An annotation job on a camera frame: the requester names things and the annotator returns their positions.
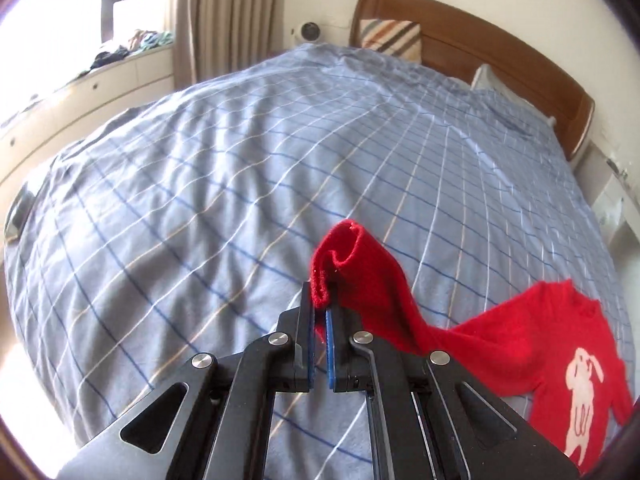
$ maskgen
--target blue gripper pad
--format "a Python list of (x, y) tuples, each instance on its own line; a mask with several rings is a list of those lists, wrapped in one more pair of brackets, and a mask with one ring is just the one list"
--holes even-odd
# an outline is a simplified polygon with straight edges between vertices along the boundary
[(331, 321), (329, 309), (324, 313), (326, 322), (326, 374), (329, 379), (329, 388), (335, 386), (335, 360), (334, 360), (334, 326)]

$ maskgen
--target white pillow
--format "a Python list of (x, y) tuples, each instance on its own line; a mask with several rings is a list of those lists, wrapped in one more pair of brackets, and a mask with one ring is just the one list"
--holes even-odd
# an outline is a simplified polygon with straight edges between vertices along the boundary
[(449, 79), (463, 90), (471, 90), (471, 86), (466, 81), (462, 81), (462, 79), (458, 79), (457, 77), (450, 77)]
[(526, 108), (536, 117), (545, 121), (545, 123), (553, 129), (556, 126), (556, 118), (555, 117), (547, 117), (540, 110), (538, 110), (534, 105), (532, 105), (526, 99), (520, 97), (516, 92), (511, 91), (507, 85), (505, 85), (497, 75), (495, 75), (494, 71), (491, 69), (491, 65), (487, 63), (483, 64), (476, 70), (476, 74), (474, 75), (474, 80), (471, 83), (472, 90), (494, 90), (498, 92), (498, 94), (507, 98), (512, 103)]

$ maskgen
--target metal screw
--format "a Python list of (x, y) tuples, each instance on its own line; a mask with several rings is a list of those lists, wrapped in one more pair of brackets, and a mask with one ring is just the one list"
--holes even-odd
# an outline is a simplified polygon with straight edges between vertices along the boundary
[(213, 357), (209, 354), (196, 354), (191, 358), (191, 364), (196, 368), (206, 368), (213, 362)]
[(438, 366), (447, 365), (449, 364), (449, 361), (451, 361), (451, 357), (449, 357), (449, 354), (447, 354), (446, 352), (443, 352), (442, 350), (436, 350), (435, 352), (431, 352), (429, 359), (433, 364)]
[(282, 346), (289, 341), (289, 336), (284, 332), (274, 332), (269, 336), (269, 344), (274, 346)]
[(368, 345), (373, 341), (373, 334), (366, 330), (360, 330), (353, 334), (353, 340), (361, 345)]

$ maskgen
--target striped pillow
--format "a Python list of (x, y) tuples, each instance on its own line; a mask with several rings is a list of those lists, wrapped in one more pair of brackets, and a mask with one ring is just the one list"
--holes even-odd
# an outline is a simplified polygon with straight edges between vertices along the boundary
[(399, 20), (360, 20), (360, 46), (422, 62), (420, 23)]

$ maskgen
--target bedsheet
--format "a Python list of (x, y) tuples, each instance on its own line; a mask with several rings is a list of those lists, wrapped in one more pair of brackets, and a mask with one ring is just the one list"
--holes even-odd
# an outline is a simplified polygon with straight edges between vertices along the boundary
[[(437, 326), (572, 278), (602, 302), (632, 384), (621, 289), (551, 129), (429, 68), (305, 45), (128, 110), (51, 163), (6, 273), (77, 441), (191, 355), (272, 331), (343, 218), (396, 257)], [(265, 475), (370, 478), (364, 396), (329, 391), (322, 348), (316, 364), (311, 394), (276, 399)], [(508, 402), (529, 413), (529, 396)]]

